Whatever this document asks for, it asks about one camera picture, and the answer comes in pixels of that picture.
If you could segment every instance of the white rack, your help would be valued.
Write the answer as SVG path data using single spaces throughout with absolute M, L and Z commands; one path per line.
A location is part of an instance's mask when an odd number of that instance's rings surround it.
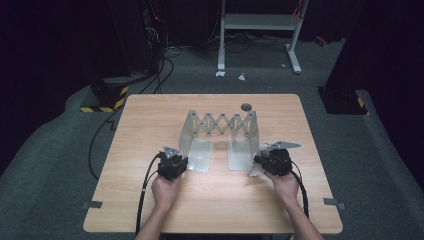
M 302 27 L 305 11 L 309 0 L 303 0 L 300 8 L 298 21 L 293 21 L 292 15 L 271 15 L 271 14 L 226 14 L 225 0 L 222 0 L 221 11 L 221 32 L 218 53 L 218 71 L 225 72 L 225 30 L 226 29 L 256 29 L 256 30 L 291 30 L 293 36 L 290 44 L 286 44 L 293 71 L 301 74 L 299 62 L 297 61 L 294 48 Z

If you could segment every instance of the hand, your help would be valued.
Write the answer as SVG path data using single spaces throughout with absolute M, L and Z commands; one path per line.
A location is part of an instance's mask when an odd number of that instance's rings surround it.
M 174 204 L 180 188 L 181 176 L 168 181 L 164 177 L 158 175 L 152 183 L 152 192 L 156 200 L 156 207 L 168 211 Z
M 299 183 L 292 173 L 288 173 L 284 176 L 276 176 L 269 172 L 265 172 L 265 175 L 272 180 L 275 193 L 278 197 L 280 197 L 285 205 L 292 203 L 297 204 Z

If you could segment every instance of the table top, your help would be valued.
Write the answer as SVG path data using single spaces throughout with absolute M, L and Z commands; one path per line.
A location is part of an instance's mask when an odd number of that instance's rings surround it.
M 321 233 L 339 233 L 342 223 L 301 101 L 293 94 L 170 94 L 131 95 L 104 164 L 93 201 L 101 208 L 89 208 L 84 229 L 88 232 L 134 232 L 142 183 L 153 157 L 163 146 L 178 148 L 179 137 L 189 110 L 198 116 L 212 113 L 245 114 L 241 104 L 256 111 L 260 143 L 279 140 L 300 143 L 289 149 L 301 170 L 309 199 L 310 219 Z M 209 170 L 187 170 L 178 198 L 163 225 L 167 233 L 287 233 L 294 232 L 289 217 L 278 201 L 272 182 L 264 175 L 247 176 L 246 171 L 227 168 L 230 134 L 199 134 L 213 141 Z M 142 222 L 150 215 L 154 198 L 150 181 Z M 298 200 L 302 206 L 302 195 Z

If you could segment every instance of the black cable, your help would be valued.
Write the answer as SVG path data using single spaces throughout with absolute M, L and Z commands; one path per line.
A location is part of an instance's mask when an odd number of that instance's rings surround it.
M 110 119 L 117 113 L 117 112 L 119 112 L 119 111 L 121 111 L 121 109 L 123 109 L 123 106 L 124 105 L 122 105 L 117 111 L 115 111 L 115 112 L 113 112 L 108 118 L 106 118 L 106 120 L 105 121 L 103 121 L 103 123 L 100 125 L 100 127 L 99 128 L 97 128 L 97 131 L 96 131 L 96 133 L 94 134 L 94 136 L 93 136 L 93 138 L 91 139 L 91 143 L 90 143 L 90 148 L 89 148 L 89 150 L 88 150 L 88 167 L 89 167 L 89 169 L 90 169 L 90 173 L 91 173 L 91 175 L 93 175 L 93 177 L 98 181 L 99 180 L 99 177 L 94 173 L 94 170 L 93 170 L 93 166 L 91 165 L 91 151 L 93 150 L 93 144 L 94 144 L 94 141 L 96 140 L 96 137 L 97 137 L 97 134 L 99 134 L 99 132 L 100 132 L 100 129 L 102 129 L 102 127 L 106 124 L 106 123 L 111 123 L 111 126 L 110 126 L 110 130 L 116 130 L 116 126 L 114 125 L 115 124 L 115 121 L 110 121 Z
M 302 173 L 300 172 L 299 167 L 297 166 L 297 164 L 296 164 L 295 162 L 293 162 L 293 161 L 292 161 L 292 163 L 296 166 L 297 171 L 299 172 L 300 181 L 303 181 L 303 180 L 302 180 Z
M 295 172 L 293 172 L 293 170 L 290 170 L 290 172 L 293 174 L 293 176 L 296 178 L 297 182 L 299 183 L 300 191 L 302 192 L 302 197 L 303 197 L 303 212 L 309 218 L 309 202 L 308 202 L 308 195 L 306 194 L 305 186 L 303 185 L 302 180 L 299 179 L 299 177 L 296 175 Z
M 157 73 L 157 71 L 158 71 L 158 69 L 155 68 L 155 69 L 153 69 L 153 71 L 149 72 L 148 75 L 146 75 L 146 76 L 139 77 L 139 78 L 136 78 L 136 79 L 133 79 L 131 81 L 124 82 L 124 83 L 108 83 L 107 86 L 108 87 L 125 87 L 125 86 L 129 86 L 129 85 L 132 85 L 132 84 L 135 84 L 135 83 L 140 83 L 140 82 L 146 81 L 146 80 L 150 79 L 151 77 L 153 77 Z
M 137 236 L 138 232 L 140 232 L 140 223 L 141 223 L 141 211 L 143 209 L 144 195 L 146 194 L 147 184 L 149 183 L 150 178 L 155 173 L 152 173 L 149 177 L 150 169 L 152 168 L 155 160 L 160 156 L 160 153 L 156 154 L 156 156 L 150 162 L 149 167 L 147 168 L 146 176 L 144 178 L 143 187 L 141 189 L 140 201 L 138 202 L 138 211 L 137 211 L 137 225 L 135 227 L 135 235 Z
M 281 44 L 285 44 L 285 43 L 287 43 L 287 41 L 289 40 L 289 38 L 285 38 L 283 41 L 281 41 L 281 42 L 278 42 L 280 39 L 278 39 L 278 38 L 275 38 L 275 39 L 269 39 L 269 40 L 272 40 L 272 42 L 269 42 L 269 43 L 260 43 L 260 42 L 255 42 L 255 40 L 256 39 L 253 39 L 253 41 L 252 41 L 252 45 L 253 46 L 264 46 L 264 47 L 274 47 L 274 46 L 278 46 L 278 45 L 281 45 Z
M 217 3 L 215 26 L 214 26 L 214 28 L 212 30 L 212 33 L 210 34 L 210 37 L 208 38 L 208 41 L 213 38 L 213 35 L 214 35 L 214 33 L 215 33 L 216 29 L 217 29 L 218 21 L 220 19 L 220 15 L 221 15 L 221 6 L 222 6 L 221 0 L 219 0 L 218 3 Z
M 162 57 L 162 69 L 163 69 L 164 66 L 165 66 L 165 58 Z M 158 81 L 157 81 L 158 82 L 158 85 L 155 88 L 155 91 L 153 91 L 153 94 L 155 94 L 156 91 L 158 91 L 158 93 L 162 93 L 162 89 L 160 88 L 160 85 L 161 85 L 161 83 L 160 83 L 160 75 L 158 75 L 157 79 L 158 79 Z
M 179 49 L 179 52 L 173 52 L 173 51 L 170 50 L 170 49 L 174 49 L 174 48 L 175 49 Z M 184 51 L 183 51 L 182 47 L 175 46 L 175 47 L 168 47 L 167 50 L 166 50 L 166 52 L 170 52 L 170 53 L 173 53 L 174 54 L 172 56 L 166 56 L 166 58 L 171 59 L 171 58 L 175 58 L 175 57 L 180 56 Z
M 242 43 L 242 44 L 248 43 L 248 45 L 245 49 L 242 49 L 240 51 L 231 50 L 230 48 L 227 47 L 227 45 L 225 46 L 225 49 L 229 52 L 232 52 L 232 53 L 242 53 L 242 52 L 247 51 L 252 46 L 252 42 L 249 41 L 249 39 L 247 39 L 247 41 L 245 41 L 245 42 L 240 42 L 240 43 Z
M 161 74 L 162 70 L 163 70 L 164 65 L 162 64 L 162 66 L 160 67 L 159 71 L 156 74 L 156 77 L 153 78 L 140 92 L 138 92 L 138 94 L 142 94 Z
M 168 75 L 166 75 L 166 77 L 158 84 L 158 86 L 156 87 L 154 93 L 156 93 L 157 89 L 160 88 L 160 86 L 168 79 L 168 77 L 172 74 L 172 72 L 174 71 L 174 63 L 167 59 L 167 58 L 163 58 L 164 60 L 167 60 L 169 63 L 171 63 L 171 71 L 168 73 Z

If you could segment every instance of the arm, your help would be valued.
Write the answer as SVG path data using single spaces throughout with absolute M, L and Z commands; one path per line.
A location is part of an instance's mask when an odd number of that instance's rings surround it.
M 296 178 L 291 173 L 285 176 L 275 176 L 268 172 L 265 174 L 272 180 L 275 193 L 286 208 L 299 239 L 324 239 L 297 203 L 299 183 Z
M 168 181 L 162 176 L 156 177 L 152 183 L 152 192 L 156 205 L 147 221 L 141 227 L 135 238 L 136 240 L 159 239 L 163 221 L 177 198 L 180 182 L 181 176 L 173 181 Z

